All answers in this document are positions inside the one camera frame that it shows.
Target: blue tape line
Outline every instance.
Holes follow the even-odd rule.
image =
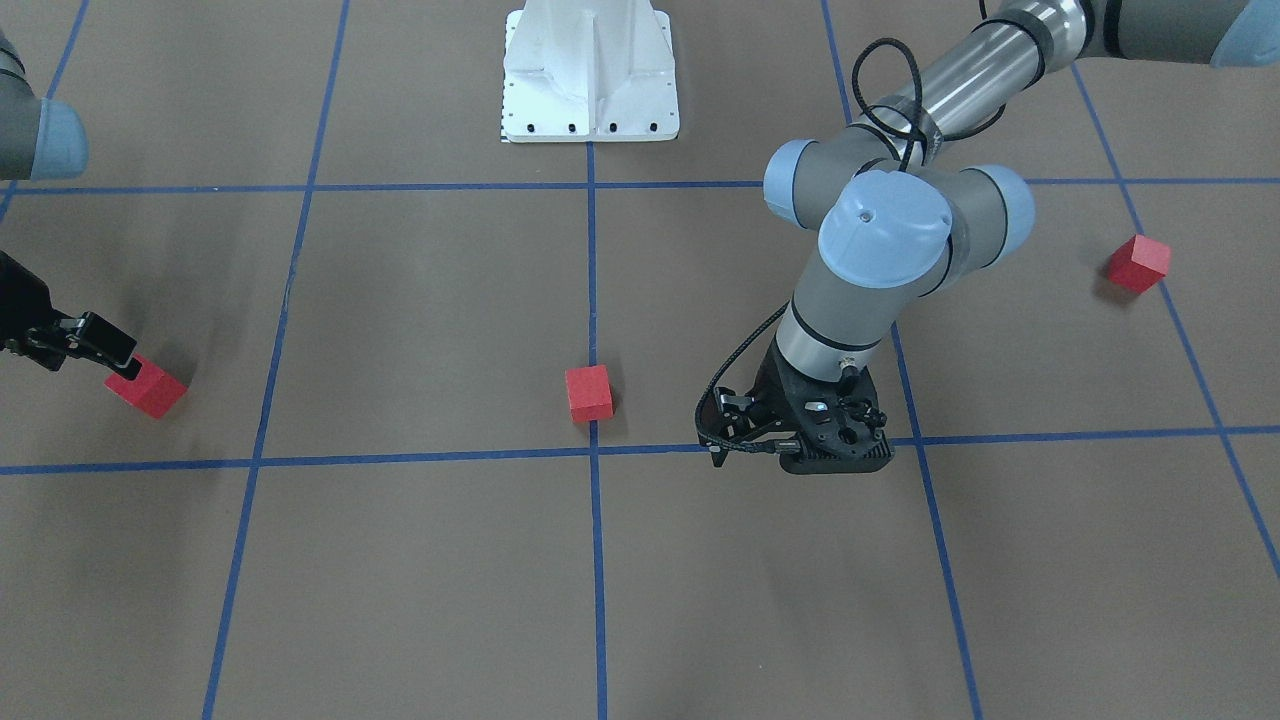
[[[13,202],[13,196],[18,190],[18,181],[9,181],[9,187],[4,191],[4,197],[0,197],[0,223],[4,222],[4,217],[9,214],[9,205]]]
[[[608,626],[604,612],[604,521],[600,510],[600,428],[591,420],[591,557],[595,584],[595,716],[609,717]]]
[[[77,462],[59,465],[10,465],[0,468],[0,477],[72,475],[99,473],[155,473],[163,470],[243,470],[252,461],[243,460],[157,460],[140,462]]]
[[[323,468],[333,465],[403,465],[431,462],[474,462],[479,460],[536,460],[548,457],[586,457],[586,447],[536,450],[476,450],[461,452],[390,452],[380,455],[321,455],[310,457],[264,457],[262,468]]]
[[[831,4],[822,0],[822,20],[827,26],[827,46],[831,50],[831,64],[836,70],[836,86],[840,88],[840,104],[845,110],[845,124],[854,122],[854,111],[849,105],[849,90],[845,88],[845,68],[840,61],[840,46],[836,44],[836,26],[831,22]]]
[[[244,560],[244,541],[248,538],[248,519],[253,512],[253,497],[257,493],[257,466],[248,470],[244,483],[244,500],[241,503],[241,518],[236,527],[236,546],[232,548],[232,566],[227,574],[227,592],[223,594],[223,611],[218,618],[218,639],[214,641],[214,660],[209,667],[209,685],[205,688],[205,707],[201,720],[212,720],[214,703],[218,701],[218,683],[223,676],[223,660],[227,656],[227,635],[232,628],[232,609],[236,605],[236,589],[239,585],[241,562]]]
[[[600,455],[675,455],[690,452],[707,452],[707,448],[696,445],[612,445],[599,450]]]
[[[1116,184],[1115,178],[1027,178],[1027,184]]]
[[[72,59],[72,51],[76,50],[76,41],[79,40],[81,27],[84,24],[84,14],[88,12],[88,0],[81,0],[79,10],[76,13],[76,22],[72,23],[72,33],[67,38],[67,46],[63,47],[63,56],[58,60],[58,69],[54,70],[54,79],[49,82],[49,92],[45,97],[52,100],[54,95],[58,94],[58,86],[63,83],[63,73],[67,72],[67,63]]]
[[[1216,428],[1169,428],[1151,430],[1096,430],[1074,433],[1010,433],[991,436],[946,436],[920,438],[925,446],[1001,445],[1037,442],[1087,442],[1107,439],[1155,439],[1171,437],[1213,437]]]
[[[284,282],[284,296],[280,300],[280,318],[275,328],[275,345],[271,350],[271,365],[268,370],[266,388],[262,392],[262,413],[259,419],[257,437],[253,441],[253,465],[248,471],[248,480],[244,483],[244,502],[241,507],[239,528],[236,533],[236,547],[232,551],[232,566],[227,578],[227,594],[223,598],[223,612],[218,625],[218,641],[214,646],[214,660],[209,670],[209,687],[205,692],[204,720],[212,720],[214,705],[218,700],[218,684],[221,678],[223,657],[227,651],[227,637],[230,632],[232,611],[236,605],[236,588],[239,583],[241,561],[244,556],[244,543],[248,536],[250,516],[253,511],[253,495],[257,491],[259,468],[262,460],[262,450],[266,445],[266,433],[271,420],[271,402],[275,396],[275,380],[280,369],[280,356],[284,352],[284,337],[289,324],[289,296],[293,291],[293,282],[297,279],[298,258],[302,255],[302,245],[306,240],[307,220],[311,214],[311,197],[320,169],[320,154],[324,150],[324,136],[329,123],[329,106],[333,102],[333,88],[338,81],[338,65],[342,60],[342,42],[347,32],[347,17],[351,12],[351,0],[343,0],[342,13],[338,17],[338,29],[334,36],[333,55],[329,60],[329,77],[325,82],[324,101],[320,105],[320,120],[316,124],[315,146],[311,151],[311,168],[307,172],[307,191],[302,196],[302,209],[298,213],[298,231],[293,240],[293,252],[289,258],[289,274]]]
[[[689,188],[735,188],[764,187],[763,181],[635,181],[598,182],[599,190],[689,190]]]
[[[1244,425],[1226,428],[1229,436],[1275,436],[1280,434],[1280,425]]]
[[[1230,436],[1280,436],[1280,425],[1248,425],[1225,428]],[[991,436],[945,436],[890,438],[895,446],[973,446],[973,445],[1016,445],[1016,443],[1055,443],[1055,442],[1091,442],[1091,441],[1117,441],[1117,439],[1158,439],[1178,437],[1215,437],[1216,428],[1166,428],[1149,430],[1100,430],[1078,433],[1014,433]],[[625,457],[632,455],[692,455],[707,452],[707,448],[695,445],[613,445],[600,446],[602,457]],[[255,464],[259,468],[324,468],[332,465],[396,465],[396,464],[433,464],[433,462],[471,462],[484,460],[540,460],[554,457],[589,457],[590,447],[547,447],[530,450],[475,450],[475,451],[442,451],[442,452],[390,452],[376,455],[302,455],[262,457],[259,461],[252,459],[227,459],[227,460],[156,460],[137,462],[83,462],[83,464],[58,464],[58,465],[8,465],[0,466],[0,477],[22,475],[64,475],[77,473],[155,473],[164,470],[218,470],[218,469],[248,469]]]
[[[973,671],[969,655],[969,637],[964,629],[964,614],[960,611],[960,596],[956,592],[955,577],[951,573],[951,553],[947,552],[947,538],[942,530],[942,512],[933,493],[933,473],[929,471],[929,459],[924,451],[925,443],[920,433],[920,418],[915,411],[915,393],[911,392],[911,375],[906,372],[906,352],[902,350],[902,336],[897,323],[890,331],[893,336],[893,350],[897,351],[897,373],[902,379],[902,395],[906,400],[906,415],[911,421],[911,436],[915,438],[915,459],[920,464],[920,478],[924,482],[924,497],[929,505],[929,520],[933,524],[933,541],[938,547],[938,562],[942,565],[942,582],[947,588],[947,603],[951,606],[951,624],[955,626],[956,647],[960,650],[960,662],[964,666],[964,682],[969,689],[969,706],[974,720],[982,720],[982,700],[978,694],[978,679]]]
[[[1028,178],[1028,184],[1120,184],[1115,178]],[[1260,186],[1280,184],[1280,178],[1125,178],[1124,184],[1187,184],[1187,186]],[[689,188],[760,188],[762,181],[636,181],[596,182],[596,190],[689,190]],[[9,195],[232,195],[244,192],[306,192],[306,184],[206,184],[206,186],[132,186],[132,187],[23,187],[12,183]],[[493,190],[586,190],[585,182],[402,182],[402,183],[330,183],[310,187],[314,192],[454,192]]]
[[[590,311],[588,314],[588,357],[589,364],[599,361],[595,282],[595,143],[586,143],[586,295]],[[604,525],[600,510],[600,424],[590,424],[591,462],[591,557],[595,584],[595,714],[598,720],[609,716],[609,669],[607,651],[607,618],[604,614]]]
[[[1125,178],[1126,184],[1280,184],[1280,178]]]
[[[241,192],[305,192],[305,184],[207,184],[150,187],[23,187],[15,195],[230,195]]]
[[[595,295],[595,240],[596,240],[596,223],[595,223],[595,143],[586,143],[586,297],[589,304],[588,313],[588,341],[586,341],[586,354],[588,365],[595,365],[599,361],[599,337],[598,337],[598,322],[599,322],[599,306],[596,304]]]
[[[1093,99],[1089,96],[1089,88],[1084,85],[1084,77],[1080,74],[1079,68],[1074,64],[1071,65],[1071,73],[1075,76],[1075,83],[1080,88],[1080,96],[1084,99],[1084,105],[1089,110],[1089,117],[1093,119],[1093,128],[1098,133],[1098,140],[1102,142],[1103,151],[1106,151],[1107,161],[1111,163],[1111,170],[1115,173],[1116,181],[1119,181],[1120,192],[1124,195],[1125,205],[1129,208],[1129,214],[1133,217],[1133,225],[1139,233],[1146,234],[1147,231],[1143,228],[1142,217],[1139,217],[1138,209],[1133,202],[1133,197],[1129,195],[1124,174],[1120,172],[1120,165],[1116,163],[1115,154],[1111,151],[1111,142],[1107,140],[1107,133],[1102,128],[1102,120],[1098,118],[1097,109],[1093,105]],[[1158,287],[1161,297],[1165,300],[1165,307],[1169,310],[1169,316],[1174,322],[1174,329],[1178,332],[1178,340],[1181,342],[1183,351],[1187,354],[1187,361],[1190,363],[1192,373],[1196,375],[1196,383],[1199,386],[1201,395],[1204,397],[1204,405],[1208,407],[1208,414],[1213,419],[1213,427],[1222,443],[1222,450],[1226,452],[1228,461],[1231,465],[1231,471],[1235,474],[1235,482],[1240,487],[1240,493],[1244,495],[1244,502],[1249,509],[1249,515],[1253,518],[1253,524],[1258,530],[1258,537],[1262,539],[1262,546],[1266,548],[1267,557],[1271,560],[1271,569],[1276,578],[1280,579],[1280,555],[1276,552],[1275,541],[1271,538],[1271,532],[1267,529],[1266,519],[1262,516],[1257,500],[1253,496],[1253,488],[1249,487],[1249,480],[1235,455],[1235,447],[1231,445],[1231,436],[1222,423],[1222,416],[1217,410],[1217,402],[1213,401],[1213,393],[1210,391],[1208,380],[1204,378],[1204,372],[1201,368],[1199,360],[1196,357],[1196,350],[1192,347],[1190,337],[1187,334],[1187,327],[1183,324],[1181,315],[1178,313],[1178,306],[1174,304],[1174,296],[1169,291],[1169,286],[1165,281],[1161,281]]]
[[[585,190],[581,182],[392,182],[316,184],[316,192],[448,192],[462,190]]]

